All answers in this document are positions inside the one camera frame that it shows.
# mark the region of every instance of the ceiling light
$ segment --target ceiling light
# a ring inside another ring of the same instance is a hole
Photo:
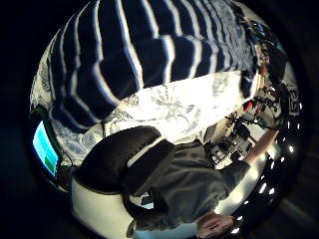
[[[259,193],[263,193],[263,191],[266,189],[267,183],[263,183],[260,187]]]
[[[274,192],[275,192],[275,189],[274,189],[274,188],[271,188],[271,189],[269,190],[269,195],[273,194]]]
[[[233,229],[233,230],[231,231],[231,234],[237,234],[238,231],[239,231],[239,228],[235,228],[235,229]]]
[[[289,145],[288,149],[289,149],[290,152],[293,152],[293,146]]]

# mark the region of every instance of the striped fabric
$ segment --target striped fabric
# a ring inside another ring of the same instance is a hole
[[[229,0],[99,0],[49,46],[51,117],[84,132],[142,89],[254,67]]]

